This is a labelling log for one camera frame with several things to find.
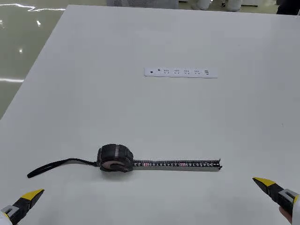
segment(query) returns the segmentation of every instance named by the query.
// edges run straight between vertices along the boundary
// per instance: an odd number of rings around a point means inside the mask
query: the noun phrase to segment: floor
[[[189,9],[194,0],[180,2]],[[0,118],[20,88],[31,66],[68,4],[105,6],[105,0],[0,0]],[[274,0],[258,7],[242,6],[240,12],[276,13]],[[221,0],[209,10],[225,11]]]

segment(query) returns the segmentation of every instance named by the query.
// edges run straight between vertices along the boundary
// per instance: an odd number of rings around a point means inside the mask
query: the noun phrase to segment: black strap
[[[79,159],[79,158],[68,158],[68,159],[64,159],[64,160],[61,160],[61,161],[56,161],[56,162],[49,163],[47,165],[41,166],[38,169],[35,169],[34,171],[31,171],[30,173],[28,173],[27,177],[31,178],[31,177],[37,176],[41,173],[44,173],[48,170],[51,170],[55,167],[58,167],[58,166],[66,163],[68,161],[78,161],[78,162],[81,162],[81,163],[84,163],[84,164],[87,164],[87,165],[98,166],[96,162],[90,162],[90,161],[86,161],[86,160]]]

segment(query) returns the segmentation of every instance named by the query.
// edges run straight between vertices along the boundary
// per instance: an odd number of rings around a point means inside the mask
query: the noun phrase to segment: tape measure
[[[78,158],[68,158],[61,161],[41,166],[30,172],[27,177],[31,178],[68,161],[99,167],[105,172],[129,172],[138,170],[181,170],[181,171],[218,171],[222,168],[219,160],[134,160],[133,153],[124,145],[107,144],[102,146],[97,155],[96,162],[90,162]]]

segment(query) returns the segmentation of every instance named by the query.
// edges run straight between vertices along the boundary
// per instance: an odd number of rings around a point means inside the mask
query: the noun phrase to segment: power strip
[[[144,69],[145,76],[166,77],[199,77],[217,78],[217,73],[208,69],[185,68],[185,67],[148,67]]]

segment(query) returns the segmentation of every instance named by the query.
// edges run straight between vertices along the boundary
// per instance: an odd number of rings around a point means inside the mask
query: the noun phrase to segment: white object
[[[198,0],[197,7],[201,10],[207,10],[210,6],[210,0]]]
[[[236,12],[240,10],[242,0],[228,0],[226,8],[230,12]]]
[[[12,225],[10,220],[0,211],[0,225]]]
[[[147,67],[144,69],[145,76],[166,76],[166,77],[193,77],[193,78],[217,78],[217,73],[209,69],[188,68],[188,67]]]
[[[252,177],[300,190],[299,25],[282,15],[68,6],[0,120],[1,202],[45,189],[23,225],[286,223]],[[220,76],[152,79],[149,65]],[[220,157],[224,167],[70,164],[26,177],[64,158],[96,160],[107,143],[135,158]]]

